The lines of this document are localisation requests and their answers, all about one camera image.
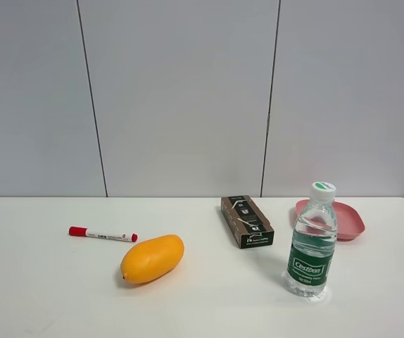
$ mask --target gray wall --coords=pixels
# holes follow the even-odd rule
[[[404,196],[404,2],[282,0],[267,135],[278,5],[0,0],[0,196]]]
[[[404,1],[282,0],[263,196],[404,196]]]
[[[0,1],[0,196],[105,196],[74,1]]]

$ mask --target plate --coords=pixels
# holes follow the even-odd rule
[[[301,214],[302,209],[307,205],[309,199],[303,199],[296,203],[296,215]],[[365,224],[358,212],[347,204],[334,202],[332,204],[338,223],[338,240],[351,241],[360,236],[365,231]]]

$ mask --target box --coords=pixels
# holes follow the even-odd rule
[[[221,211],[240,249],[272,245],[274,229],[249,195],[222,197]]]

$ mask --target mango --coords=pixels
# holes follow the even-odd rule
[[[183,241],[175,234],[133,246],[120,264],[122,278],[131,284],[147,283],[168,273],[183,257]]]

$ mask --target pen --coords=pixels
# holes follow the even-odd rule
[[[138,240],[137,234],[112,234],[104,231],[90,230],[85,227],[70,227],[69,234],[71,236],[94,237],[122,242],[136,242]]]

